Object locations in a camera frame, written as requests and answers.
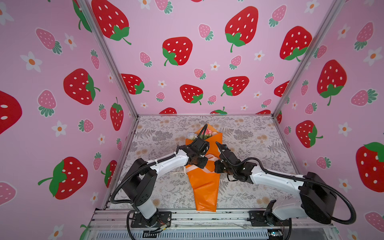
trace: floral patterned surface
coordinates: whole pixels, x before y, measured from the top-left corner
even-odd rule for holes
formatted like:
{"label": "floral patterned surface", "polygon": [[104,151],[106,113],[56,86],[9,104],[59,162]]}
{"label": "floral patterned surface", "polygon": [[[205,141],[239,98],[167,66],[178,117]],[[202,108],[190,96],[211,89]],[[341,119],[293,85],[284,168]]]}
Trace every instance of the floral patterned surface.
{"label": "floral patterned surface", "polygon": [[[223,144],[239,159],[257,157],[266,168],[295,173],[292,163],[269,116],[143,116],[124,164],[120,181],[132,163],[138,159],[150,160],[174,151],[184,145],[189,132],[195,132],[209,123],[223,133]],[[125,199],[121,190],[116,199]],[[246,182],[229,182],[221,174],[217,208],[265,208],[270,200],[289,199],[292,195],[280,189]],[[156,181],[151,196],[160,209],[194,209],[195,201],[188,176],[182,168],[169,172]],[[131,209],[130,204],[112,204],[111,209]]]}

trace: red strawberry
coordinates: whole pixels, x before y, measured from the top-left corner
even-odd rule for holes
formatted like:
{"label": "red strawberry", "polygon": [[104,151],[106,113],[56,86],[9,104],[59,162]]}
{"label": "red strawberry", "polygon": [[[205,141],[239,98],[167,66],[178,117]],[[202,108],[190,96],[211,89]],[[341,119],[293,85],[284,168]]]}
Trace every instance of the red strawberry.
{"label": "red strawberry", "polygon": [[19,102],[11,95],[0,91],[0,134],[14,125],[22,114]]}
{"label": "red strawberry", "polygon": [[223,110],[215,110],[215,111],[212,111],[211,114],[227,114],[227,112],[224,112],[224,109],[225,107],[223,107]]}
{"label": "red strawberry", "polygon": [[316,109],[316,103],[308,104],[308,106],[305,108],[305,113],[311,115],[313,112],[316,112]]}
{"label": "red strawberry", "polygon": [[152,66],[151,58],[145,52],[140,53],[140,61],[148,68]]}
{"label": "red strawberry", "polygon": [[163,111],[159,112],[159,114],[177,114],[174,108],[166,108]]}
{"label": "red strawberry", "polygon": [[288,83],[289,83],[289,81],[287,81],[287,82],[285,82],[285,83],[283,83],[283,84],[277,86],[277,87],[275,88],[275,90],[273,91],[273,93],[274,93],[276,96],[278,96],[278,97],[282,97],[282,96],[283,96],[283,93],[285,92],[285,90],[286,90],[286,88],[287,88],[287,86],[288,86]]}
{"label": "red strawberry", "polygon": [[203,90],[199,87],[192,85],[184,84],[180,87],[180,93],[183,97],[183,100],[187,103],[197,103],[203,98]]}
{"label": "red strawberry", "polygon": [[238,56],[232,58],[231,64],[229,64],[229,68],[231,70],[235,70],[237,68],[237,66],[240,64],[241,64],[241,56],[238,55]]}
{"label": "red strawberry", "polygon": [[373,35],[373,22],[368,22],[365,26],[360,30],[359,34],[356,36],[357,42],[355,42],[355,50],[359,51],[363,49],[368,43],[367,41]]}
{"label": "red strawberry", "polygon": [[356,164],[363,184],[375,192],[384,192],[384,145],[365,144],[356,152]]}
{"label": "red strawberry", "polygon": [[159,92],[159,93],[156,94],[156,100],[157,100],[158,102],[162,102],[162,101],[164,101],[164,98],[165,98],[165,96],[164,96],[164,93],[163,93],[163,92]]}
{"label": "red strawberry", "polygon": [[95,66],[95,68],[99,69],[100,61],[98,59],[98,56],[97,56],[95,49],[92,49],[92,51],[91,51],[91,61],[92,61],[93,65]]}
{"label": "red strawberry", "polygon": [[131,45],[124,38],[129,35],[129,22],[124,13],[107,0],[92,0],[91,5],[103,35],[115,41],[124,39]]}
{"label": "red strawberry", "polygon": [[249,6],[236,14],[225,26],[227,41],[240,47],[249,43],[256,33],[259,12],[257,8]]}
{"label": "red strawberry", "polygon": [[74,11],[75,11],[76,15],[80,18],[79,30],[81,30],[80,23],[82,22],[83,26],[85,27],[85,29],[87,29],[88,31],[92,32],[91,27],[89,26],[87,20],[85,19],[84,14],[83,14],[83,12],[80,9],[80,6],[79,6],[79,3],[77,2],[77,0],[72,0],[72,3],[73,3],[73,8],[74,8]]}
{"label": "red strawberry", "polygon": [[82,68],[76,69],[64,79],[65,93],[81,104],[89,105],[96,96],[93,79]]}
{"label": "red strawberry", "polygon": [[195,77],[200,78],[200,79],[205,79],[207,77],[206,74],[204,73],[204,71],[201,69],[198,69],[198,68],[195,68],[193,73],[195,74]]}
{"label": "red strawberry", "polygon": [[209,104],[209,105],[212,105],[212,104],[215,103],[216,100],[217,100],[216,95],[212,95],[212,96],[210,96],[210,97],[208,98],[208,104]]}
{"label": "red strawberry", "polygon": [[117,164],[118,163],[115,160],[112,160],[108,164],[107,168],[105,169],[105,173],[103,173],[103,171],[101,171],[101,173],[105,175],[104,183],[105,183],[105,186],[107,186],[107,187],[109,187],[109,184],[111,183],[111,180],[112,180],[113,174],[115,173],[115,169],[116,169]]}
{"label": "red strawberry", "polygon": [[290,126],[286,126],[285,129],[284,129],[284,133],[286,135],[290,134],[291,133],[291,127]]}
{"label": "red strawberry", "polygon": [[321,58],[325,52],[327,52],[327,47],[324,45],[321,45],[319,48],[316,49],[316,51],[313,54],[314,58]]}
{"label": "red strawberry", "polygon": [[121,76],[130,94],[140,94],[142,91],[149,92],[144,90],[144,82],[138,76],[124,73]]}
{"label": "red strawberry", "polygon": [[220,96],[223,96],[224,93],[228,96],[237,96],[244,91],[248,84],[249,78],[245,76],[227,78],[223,84],[224,92]]}
{"label": "red strawberry", "polygon": [[17,189],[9,182],[0,181],[0,206],[10,202],[17,195]]}
{"label": "red strawberry", "polygon": [[377,99],[378,93],[376,90],[369,89],[368,91],[362,89],[358,91],[352,98],[351,103],[356,106],[365,106],[367,103],[371,104]]}
{"label": "red strawberry", "polygon": [[160,11],[164,11],[165,14],[172,12],[172,3],[168,0],[155,0],[156,6]]}
{"label": "red strawberry", "polygon": [[99,169],[100,165],[101,165],[101,153],[97,152],[95,154],[95,159],[93,160],[93,168],[95,169],[95,171]]}
{"label": "red strawberry", "polygon": [[211,31],[211,27],[205,24],[199,25],[200,37],[205,38],[206,41],[210,41],[214,37],[214,32]]}
{"label": "red strawberry", "polygon": [[81,120],[78,126],[79,130],[82,132],[90,132],[93,129],[93,123],[88,119]]}
{"label": "red strawberry", "polygon": [[331,167],[331,161],[327,157],[319,157],[316,160],[317,166],[321,167],[322,169],[330,168]]}
{"label": "red strawberry", "polygon": [[103,104],[99,105],[99,111],[100,111],[100,117],[103,120],[106,120],[107,119],[107,109],[105,109]]}
{"label": "red strawberry", "polygon": [[284,60],[298,59],[303,55],[312,41],[312,35],[302,26],[289,30],[280,49],[280,58]]}
{"label": "red strawberry", "polygon": [[269,27],[274,28],[275,26],[277,26],[279,22],[283,20],[286,11],[286,5],[281,5],[275,11],[273,11],[272,18],[269,19]]}
{"label": "red strawberry", "polygon": [[268,85],[272,84],[274,81],[275,77],[273,76],[273,73],[268,73],[265,75],[264,82]]}
{"label": "red strawberry", "polygon": [[116,140],[116,144],[118,145],[118,150],[121,150],[122,142],[121,142],[120,138],[118,138]]}
{"label": "red strawberry", "polygon": [[37,98],[37,103],[40,105],[40,114],[44,115],[46,118],[48,115],[52,116],[55,113],[53,109],[56,108],[56,100],[51,91],[47,89],[42,91]]}
{"label": "red strawberry", "polygon": [[60,55],[63,52],[61,50],[60,43],[55,41],[55,37],[52,35],[52,33],[41,28],[36,28],[36,36],[40,39],[44,47],[52,50],[53,53]]}
{"label": "red strawberry", "polygon": [[272,99],[267,99],[263,102],[262,108],[266,108],[268,105],[270,105],[272,102]]}
{"label": "red strawberry", "polygon": [[121,105],[118,102],[117,97],[116,97],[116,103],[112,105],[111,110],[109,111],[109,114],[111,116],[113,128],[116,131],[119,131],[122,125],[122,120],[124,118],[124,112],[122,110]]}
{"label": "red strawberry", "polygon": [[310,120],[296,126],[296,135],[306,148],[312,147],[316,143],[316,138],[323,138],[323,136],[317,137],[317,128]]}
{"label": "red strawberry", "polygon": [[87,181],[88,171],[79,160],[74,157],[66,157],[53,170],[53,177],[38,182],[52,179],[49,190],[59,200],[66,199],[79,190]]}
{"label": "red strawberry", "polygon": [[331,97],[339,94],[347,82],[347,74],[344,68],[336,60],[328,61],[320,74],[317,82],[317,92],[323,98],[329,98],[328,106],[331,104]]}
{"label": "red strawberry", "polygon": [[384,232],[384,216],[381,216],[377,212],[369,212],[365,215],[365,220],[367,220],[372,227],[380,232]]}
{"label": "red strawberry", "polygon": [[192,42],[187,37],[181,36],[165,40],[163,42],[163,56],[167,60],[164,62],[164,66],[167,61],[176,66],[184,65],[188,61],[191,52]]}
{"label": "red strawberry", "polygon": [[304,80],[303,85],[301,86],[301,95],[304,96],[308,91],[308,80]]}
{"label": "red strawberry", "polygon": [[266,110],[260,111],[256,114],[271,114],[271,110],[266,109]]}
{"label": "red strawberry", "polygon": [[280,124],[281,120],[283,119],[283,115],[282,115],[281,111],[279,112],[279,114],[277,114],[276,119],[277,119],[277,122]]}

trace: orange bouquet wrap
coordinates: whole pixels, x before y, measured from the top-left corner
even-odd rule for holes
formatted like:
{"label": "orange bouquet wrap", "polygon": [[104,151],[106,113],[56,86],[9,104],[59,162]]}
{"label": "orange bouquet wrap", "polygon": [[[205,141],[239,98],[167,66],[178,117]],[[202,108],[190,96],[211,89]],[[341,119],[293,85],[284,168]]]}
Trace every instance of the orange bouquet wrap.
{"label": "orange bouquet wrap", "polygon": [[[194,190],[196,210],[215,212],[220,181],[220,174],[215,173],[215,160],[220,155],[216,142],[223,143],[223,134],[209,124],[207,129],[217,132],[216,135],[206,139],[209,142],[209,150],[205,155],[209,159],[207,165],[204,169],[200,169],[195,165],[187,165],[185,171]],[[193,140],[185,140],[187,145],[192,142]]]}

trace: pink wall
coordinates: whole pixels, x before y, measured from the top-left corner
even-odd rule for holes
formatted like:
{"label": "pink wall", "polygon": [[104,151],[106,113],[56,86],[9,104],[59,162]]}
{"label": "pink wall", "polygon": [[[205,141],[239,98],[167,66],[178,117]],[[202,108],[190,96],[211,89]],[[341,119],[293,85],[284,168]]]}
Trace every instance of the pink wall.
{"label": "pink wall", "polygon": [[[103,205],[107,187],[101,171],[119,159],[117,138],[124,146],[133,118],[116,82],[109,81],[93,34],[83,24],[79,30],[72,1],[5,0],[0,10],[0,238],[79,239],[85,230],[80,226]],[[49,32],[36,34],[37,28]],[[94,101],[88,74],[100,89]],[[110,117],[116,97],[124,113],[118,131]],[[105,106],[102,116],[99,104]],[[78,125],[86,119],[93,127],[85,121],[82,132]],[[49,177],[54,179],[38,185]]]}
{"label": "pink wall", "polygon": [[[317,58],[312,58],[282,110],[280,127],[288,134],[286,139],[303,172],[317,173],[345,194],[357,211],[354,224],[335,223],[343,239],[384,239],[382,9],[383,1],[345,3],[321,43],[326,52],[320,51]],[[365,45],[365,41],[367,45],[356,51],[355,44]],[[307,91],[302,87],[305,80]],[[336,87],[326,91],[329,83]],[[328,106],[329,94],[332,96]],[[312,137],[313,143],[314,135],[303,132],[309,125],[316,126],[318,137],[323,136],[314,145],[309,141]],[[337,201],[334,216],[349,218],[341,200]]]}
{"label": "pink wall", "polygon": [[[223,107],[227,113],[250,114],[276,108],[280,96],[275,93],[285,89],[298,65],[296,58],[284,58],[291,48],[309,45],[332,0],[89,2],[139,114],[158,114],[166,108],[210,113]],[[274,19],[278,25],[270,27]],[[231,34],[237,32],[241,37],[236,40]],[[238,46],[230,52],[232,43]],[[268,73],[273,76],[266,79]],[[224,83],[234,84],[235,89],[227,90],[233,96],[225,93]]]}

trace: white daisy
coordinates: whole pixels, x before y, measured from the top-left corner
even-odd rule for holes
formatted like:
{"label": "white daisy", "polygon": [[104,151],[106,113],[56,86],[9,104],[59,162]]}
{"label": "white daisy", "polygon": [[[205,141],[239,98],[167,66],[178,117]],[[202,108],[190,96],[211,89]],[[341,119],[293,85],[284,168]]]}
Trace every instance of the white daisy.
{"label": "white daisy", "polygon": [[261,60],[262,60],[262,57],[264,57],[264,56],[265,56],[265,54],[263,53],[262,50],[260,50],[260,52],[255,53],[255,59],[254,59],[254,60],[259,60],[259,61],[261,61]]}
{"label": "white daisy", "polygon": [[220,67],[219,64],[217,64],[217,62],[214,62],[213,64],[211,64],[211,70],[216,70]]}
{"label": "white daisy", "polygon": [[98,200],[97,195],[99,195],[98,192],[93,192],[93,195],[92,195],[92,197],[91,197],[91,199],[90,199],[90,201],[92,202],[92,205],[93,205],[95,202],[97,202],[97,200]]}
{"label": "white daisy", "polygon": [[344,136],[348,136],[348,132],[352,131],[352,128],[348,127],[348,123],[344,123],[344,125],[339,124],[339,134],[344,134]]}
{"label": "white daisy", "polygon": [[29,52],[28,56],[20,55],[20,57],[26,62],[27,70],[35,69],[36,71],[41,72],[39,65],[41,65],[43,61],[36,59],[32,52]]}
{"label": "white daisy", "polygon": [[318,3],[317,0],[312,0],[310,2],[307,2],[307,8],[305,9],[304,13],[310,12],[310,14],[312,14],[313,10],[319,5],[320,3]]}
{"label": "white daisy", "polygon": [[112,75],[112,73],[109,73],[107,77],[108,77],[109,82],[113,83],[113,75]]}
{"label": "white daisy", "polygon": [[60,121],[57,121],[57,125],[52,127],[53,131],[56,131],[56,137],[60,135],[66,135],[65,129],[67,128],[66,124],[61,124]]}
{"label": "white daisy", "polygon": [[7,13],[7,7],[5,6],[5,3],[3,3],[3,2],[0,2],[0,12],[2,13],[0,15],[0,24],[1,25],[4,26],[6,20],[11,21],[11,22],[14,21],[13,18],[11,17],[11,15],[9,15]]}
{"label": "white daisy", "polygon": [[297,103],[296,103],[296,101],[294,101],[294,102],[292,103],[292,109],[296,110],[296,107],[297,107]]}
{"label": "white daisy", "polygon": [[100,133],[100,137],[97,138],[97,140],[99,140],[99,144],[101,145],[102,143],[105,143],[105,136],[103,136],[103,134]]}
{"label": "white daisy", "polygon": [[381,52],[381,47],[379,47],[376,50],[368,50],[368,56],[363,60],[363,62],[368,62],[369,66],[372,66],[373,63],[377,60],[380,60],[383,58],[383,56],[380,54]]}
{"label": "white daisy", "polygon": [[63,232],[62,232],[63,227],[64,227],[64,224],[61,225],[60,227],[55,226],[53,228],[53,233],[49,235],[48,240],[56,240],[58,237],[61,237],[63,235]]}
{"label": "white daisy", "polygon": [[64,33],[64,35],[66,38],[66,40],[64,40],[64,42],[70,46],[71,50],[73,50],[73,48],[77,47],[77,45],[73,41],[73,36],[68,36],[68,34],[66,34],[66,33]]}
{"label": "white daisy", "polygon": [[158,86],[160,86],[161,88],[164,88],[164,86],[166,86],[165,81],[158,81],[158,82],[159,82]]}
{"label": "white daisy", "polygon": [[152,0],[138,0],[139,3],[141,3],[141,9],[148,9],[149,10],[149,4],[151,3]]}
{"label": "white daisy", "polygon": [[305,66],[305,70],[308,70],[308,67],[311,65],[311,62],[308,62],[307,65]]}
{"label": "white daisy", "polygon": [[259,98],[261,95],[263,95],[262,93],[260,93],[260,91],[258,91],[257,93],[254,93],[254,98]]}
{"label": "white daisy", "polygon": [[310,165],[307,163],[307,160],[303,160],[303,167],[307,169]]}
{"label": "white daisy", "polygon": [[339,178],[339,187],[341,187],[342,189],[344,189],[345,192],[348,192],[348,189],[352,189],[351,185],[348,184],[348,179],[340,179]]}
{"label": "white daisy", "polygon": [[356,231],[351,231],[349,228],[347,228],[348,231],[348,238],[350,240],[359,240],[358,233]]}
{"label": "white daisy", "polygon": [[364,4],[368,4],[368,6],[372,6],[375,0],[365,0]]}
{"label": "white daisy", "polygon": [[347,26],[347,24],[344,24],[343,28],[337,32],[339,34],[339,36],[337,37],[337,40],[339,40],[340,38],[345,38],[350,28],[351,28],[350,26]]}

